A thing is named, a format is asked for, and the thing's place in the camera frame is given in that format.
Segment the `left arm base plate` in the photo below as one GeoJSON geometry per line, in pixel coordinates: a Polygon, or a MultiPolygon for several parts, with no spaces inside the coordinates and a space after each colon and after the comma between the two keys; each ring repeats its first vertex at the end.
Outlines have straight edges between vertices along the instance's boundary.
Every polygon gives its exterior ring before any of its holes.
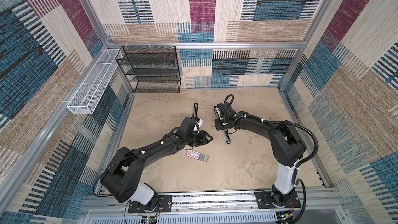
{"type": "Polygon", "coordinates": [[[130,201],[127,212],[129,214],[168,213],[171,212],[172,203],[172,195],[154,195],[147,204],[141,204],[138,201],[130,201]]]}

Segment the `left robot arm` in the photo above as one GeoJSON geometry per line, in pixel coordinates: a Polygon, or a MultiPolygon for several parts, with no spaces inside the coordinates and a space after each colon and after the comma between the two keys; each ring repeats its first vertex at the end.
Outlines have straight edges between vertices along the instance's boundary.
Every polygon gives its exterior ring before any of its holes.
{"type": "Polygon", "coordinates": [[[145,168],[156,161],[185,149],[208,144],[213,137],[200,129],[199,118],[186,117],[179,127],[165,134],[159,141],[142,148],[120,148],[99,183],[119,203],[127,202],[142,212],[159,211],[159,194],[149,185],[140,182],[145,168]]]}

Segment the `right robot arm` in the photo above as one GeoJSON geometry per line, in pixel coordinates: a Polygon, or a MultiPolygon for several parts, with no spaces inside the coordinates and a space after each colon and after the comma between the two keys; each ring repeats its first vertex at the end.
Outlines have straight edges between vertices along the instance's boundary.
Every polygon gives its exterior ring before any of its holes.
{"type": "Polygon", "coordinates": [[[247,112],[236,112],[231,103],[214,106],[215,127],[229,137],[228,131],[250,131],[265,137],[271,143],[272,153],[278,162],[277,177],[270,197],[275,207],[285,207],[295,195],[295,179],[299,167],[313,156],[304,157],[307,147],[297,129],[306,129],[290,121],[265,120],[247,112]]]}

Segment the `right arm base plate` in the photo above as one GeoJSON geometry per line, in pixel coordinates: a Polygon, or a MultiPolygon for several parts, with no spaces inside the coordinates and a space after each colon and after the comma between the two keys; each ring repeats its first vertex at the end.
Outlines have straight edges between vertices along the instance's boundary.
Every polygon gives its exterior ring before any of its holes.
{"type": "Polygon", "coordinates": [[[302,207],[302,203],[294,189],[286,195],[280,193],[278,190],[275,192],[255,190],[254,195],[259,209],[302,207]]]}

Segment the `grey silver stapler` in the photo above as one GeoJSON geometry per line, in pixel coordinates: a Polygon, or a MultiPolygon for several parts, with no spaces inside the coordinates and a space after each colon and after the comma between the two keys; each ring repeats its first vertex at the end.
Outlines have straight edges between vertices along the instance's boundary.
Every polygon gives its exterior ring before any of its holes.
{"type": "Polygon", "coordinates": [[[215,120],[216,129],[221,132],[225,144],[229,146],[231,145],[231,139],[229,137],[228,130],[226,129],[226,127],[222,122],[220,110],[218,109],[217,106],[214,106],[214,113],[216,115],[216,120],[215,120]]]}

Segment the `red white staple box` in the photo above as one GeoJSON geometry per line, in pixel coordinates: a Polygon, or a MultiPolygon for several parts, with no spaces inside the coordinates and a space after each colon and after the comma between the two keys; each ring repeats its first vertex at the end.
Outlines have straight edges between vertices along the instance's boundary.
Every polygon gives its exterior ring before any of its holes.
{"type": "Polygon", "coordinates": [[[200,160],[201,153],[197,152],[197,151],[194,151],[194,150],[189,150],[189,151],[187,151],[186,156],[189,157],[189,158],[195,159],[195,160],[200,160]]]}

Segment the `grey staple tray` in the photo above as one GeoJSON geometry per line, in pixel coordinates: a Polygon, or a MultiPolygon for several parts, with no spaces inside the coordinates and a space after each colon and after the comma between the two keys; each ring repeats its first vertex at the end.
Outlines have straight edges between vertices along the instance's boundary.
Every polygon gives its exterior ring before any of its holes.
{"type": "Polygon", "coordinates": [[[201,153],[199,155],[199,157],[198,157],[198,160],[201,161],[201,162],[207,163],[208,162],[208,158],[209,158],[208,155],[205,155],[205,154],[201,153]]]}

